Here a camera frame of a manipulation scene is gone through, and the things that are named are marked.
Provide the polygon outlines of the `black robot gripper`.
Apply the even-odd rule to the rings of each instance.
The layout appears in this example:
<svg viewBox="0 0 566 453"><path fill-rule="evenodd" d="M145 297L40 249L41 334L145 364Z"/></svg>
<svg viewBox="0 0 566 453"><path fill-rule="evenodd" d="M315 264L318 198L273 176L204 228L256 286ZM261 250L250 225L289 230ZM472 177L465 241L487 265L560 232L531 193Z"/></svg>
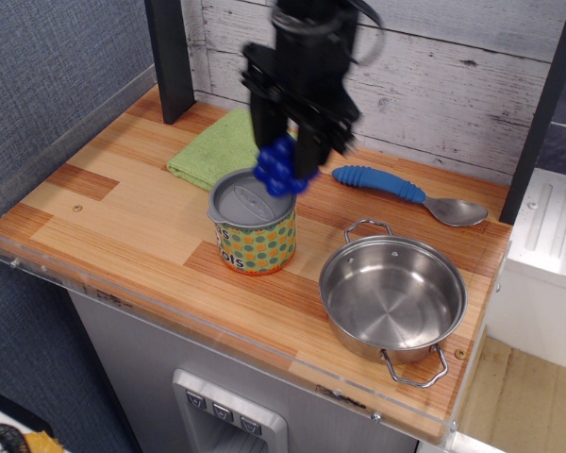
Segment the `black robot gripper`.
<svg viewBox="0 0 566 453"><path fill-rule="evenodd" d="M352 60L358 14L326 11L322 17L295 17L274 11L275 47L249 42L243 47L250 90L250 113L258 149L298 124L293 155L296 179L308 179L331 149L344 153L353 140L358 108L343 87Z"/></svg>

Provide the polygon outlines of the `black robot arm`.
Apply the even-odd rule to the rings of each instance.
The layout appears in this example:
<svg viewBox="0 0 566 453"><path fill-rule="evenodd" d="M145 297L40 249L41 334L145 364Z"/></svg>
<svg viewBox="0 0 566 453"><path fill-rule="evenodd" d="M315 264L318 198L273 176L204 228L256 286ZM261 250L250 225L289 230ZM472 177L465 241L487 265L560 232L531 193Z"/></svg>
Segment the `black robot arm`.
<svg viewBox="0 0 566 453"><path fill-rule="evenodd" d="M359 110L343 86L358 8L349 1L278 1L272 11L275 47L249 42L242 83L250 91L257 147L270 146L295 122L292 174L305 179L331 150L344 152Z"/></svg>

